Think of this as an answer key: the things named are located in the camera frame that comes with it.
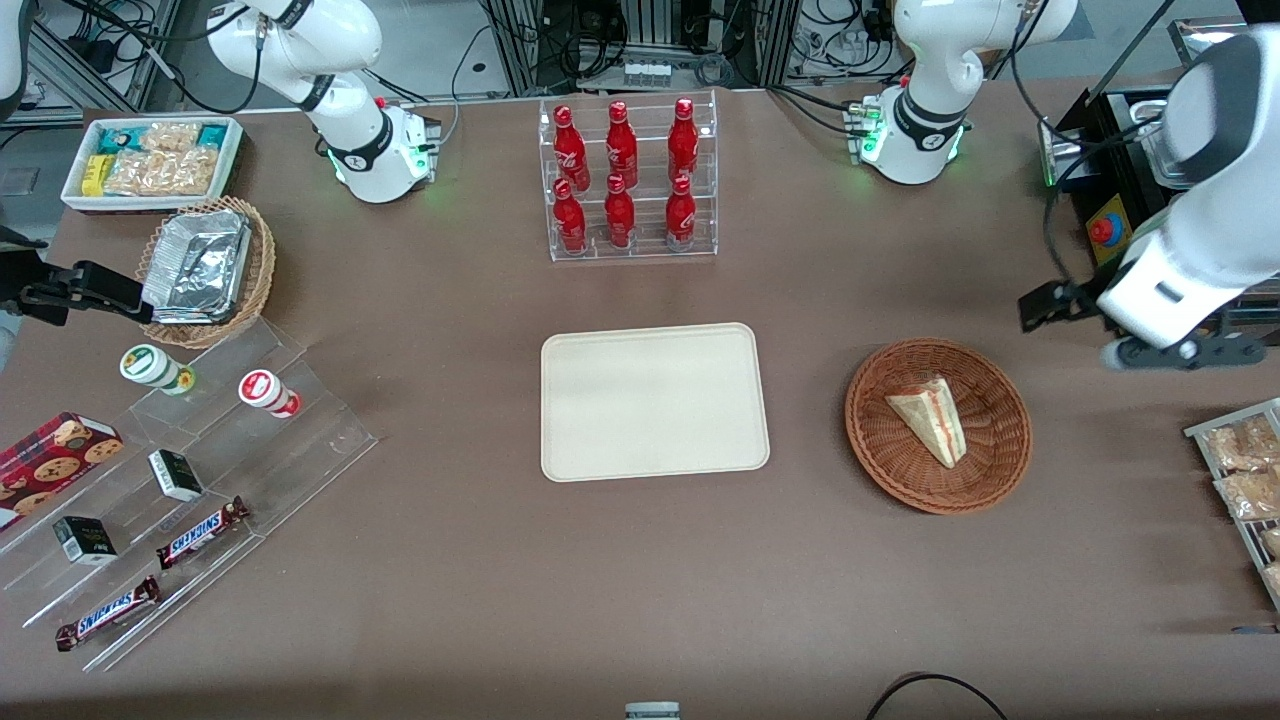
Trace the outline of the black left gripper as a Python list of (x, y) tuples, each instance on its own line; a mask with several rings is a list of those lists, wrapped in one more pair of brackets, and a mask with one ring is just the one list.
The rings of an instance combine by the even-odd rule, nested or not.
[(1061, 320), (1098, 316), (1096, 293), (1076, 283), (1044, 283), (1020, 297), (1021, 332), (1034, 332)]

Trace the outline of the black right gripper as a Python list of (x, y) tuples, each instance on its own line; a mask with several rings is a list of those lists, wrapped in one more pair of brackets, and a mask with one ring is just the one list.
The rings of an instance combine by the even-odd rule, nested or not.
[(65, 325), (70, 306), (146, 322), (143, 291), (138, 281), (97, 263), (77, 261), (70, 270), (38, 264), (20, 282), (18, 313), (49, 325)]

